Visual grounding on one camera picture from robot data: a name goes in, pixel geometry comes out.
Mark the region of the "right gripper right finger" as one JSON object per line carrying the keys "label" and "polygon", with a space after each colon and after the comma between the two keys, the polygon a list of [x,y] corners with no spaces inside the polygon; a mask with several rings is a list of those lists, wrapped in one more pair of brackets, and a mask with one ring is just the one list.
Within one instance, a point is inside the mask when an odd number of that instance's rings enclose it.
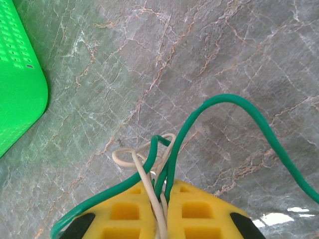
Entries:
{"label": "right gripper right finger", "polygon": [[175,180],[167,214],[169,239],[263,239],[243,210]]}

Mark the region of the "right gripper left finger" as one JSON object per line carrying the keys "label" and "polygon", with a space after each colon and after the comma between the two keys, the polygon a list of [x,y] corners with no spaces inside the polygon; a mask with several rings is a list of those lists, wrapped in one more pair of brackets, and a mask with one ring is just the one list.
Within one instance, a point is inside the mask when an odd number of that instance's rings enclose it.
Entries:
{"label": "right gripper left finger", "polygon": [[154,239],[156,220],[142,182],[72,220],[61,239]]}

